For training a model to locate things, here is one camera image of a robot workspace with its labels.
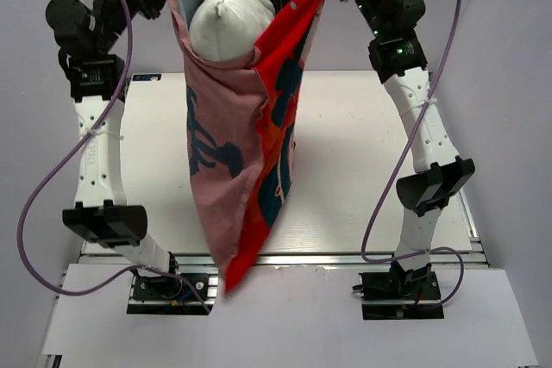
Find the white pillow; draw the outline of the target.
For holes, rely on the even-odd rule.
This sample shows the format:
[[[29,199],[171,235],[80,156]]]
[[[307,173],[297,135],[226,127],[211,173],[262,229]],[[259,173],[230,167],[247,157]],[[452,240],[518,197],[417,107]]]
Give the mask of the white pillow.
[[[188,27],[191,49],[210,62],[250,53],[275,17],[270,0],[204,0]]]

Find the red patterned pillowcase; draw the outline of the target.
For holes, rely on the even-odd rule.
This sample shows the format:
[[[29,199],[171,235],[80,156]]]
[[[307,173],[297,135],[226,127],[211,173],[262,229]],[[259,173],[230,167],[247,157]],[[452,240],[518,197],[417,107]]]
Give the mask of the red patterned pillowcase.
[[[270,0],[275,17],[254,49],[210,62],[188,27],[204,0],[167,0],[183,54],[191,192],[225,294],[265,245],[292,186],[305,62],[325,0]]]

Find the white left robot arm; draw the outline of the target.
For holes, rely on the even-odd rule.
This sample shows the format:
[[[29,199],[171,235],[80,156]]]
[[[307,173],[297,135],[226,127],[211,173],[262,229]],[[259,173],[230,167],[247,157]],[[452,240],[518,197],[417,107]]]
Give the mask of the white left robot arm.
[[[121,126],[129,58],[111,53],[121,34],[131,35],[136,15],[156,19],[166,0],[51,0],[45,11],[59,46],[59,63],[70,83],[78,118],[78,188],[65,226],[90,243],[112,249],[153,278],[162,297],[182,288],[173,255],[147,231],[145,208],[127,202],[121,169]]]

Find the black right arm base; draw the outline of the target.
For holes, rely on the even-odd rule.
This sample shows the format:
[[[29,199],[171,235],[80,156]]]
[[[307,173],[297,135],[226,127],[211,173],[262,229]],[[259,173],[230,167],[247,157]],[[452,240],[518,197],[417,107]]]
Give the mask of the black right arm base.
[[[404,271],[398,262],[385,272],[363,272],[352,292],[360,297],[364,321],[441,320],[442,296],[431,264]]]

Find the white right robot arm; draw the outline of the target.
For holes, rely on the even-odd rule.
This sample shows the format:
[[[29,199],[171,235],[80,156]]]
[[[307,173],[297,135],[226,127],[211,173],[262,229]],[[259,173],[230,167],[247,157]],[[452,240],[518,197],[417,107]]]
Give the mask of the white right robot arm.
[[[464,159],[443,125],[432,89],[437,77],[417,37],[424,0],[354,0],[372,30],[368,57],[392,99],[407,135],[414,172],[392,176],[404,213],[392,257],[391,291],[407,298],[430,270],[436,224],[449,200],[472,177],[474,162]]]

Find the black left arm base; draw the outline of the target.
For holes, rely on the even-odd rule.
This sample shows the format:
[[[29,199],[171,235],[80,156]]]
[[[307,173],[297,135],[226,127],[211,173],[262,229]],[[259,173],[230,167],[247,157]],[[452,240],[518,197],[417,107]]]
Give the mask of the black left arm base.
[[[218,275],[207,267],[184,266],[179,275],[185,282],[162,276],[140,276],[133,272],[128,315],[207,316],[212,310],[218,289]]]

